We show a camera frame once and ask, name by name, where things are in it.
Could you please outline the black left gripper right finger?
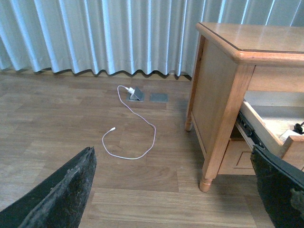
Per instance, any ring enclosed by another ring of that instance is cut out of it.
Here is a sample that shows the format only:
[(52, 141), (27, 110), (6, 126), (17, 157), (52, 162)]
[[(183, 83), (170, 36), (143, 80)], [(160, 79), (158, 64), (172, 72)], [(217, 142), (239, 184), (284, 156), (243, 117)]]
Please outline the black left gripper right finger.
[(304, 172), (255, 145), (251, 162), (257, 189), (276, 228), (304, 226)]

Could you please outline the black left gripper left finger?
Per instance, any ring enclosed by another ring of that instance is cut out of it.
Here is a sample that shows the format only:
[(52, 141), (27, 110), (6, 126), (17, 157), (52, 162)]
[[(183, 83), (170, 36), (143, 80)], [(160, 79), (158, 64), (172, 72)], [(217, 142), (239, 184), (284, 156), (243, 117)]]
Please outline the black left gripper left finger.
[(2, 228), (77, 228), (91, 191), (96, 155), (86, 147), (0, 212)]

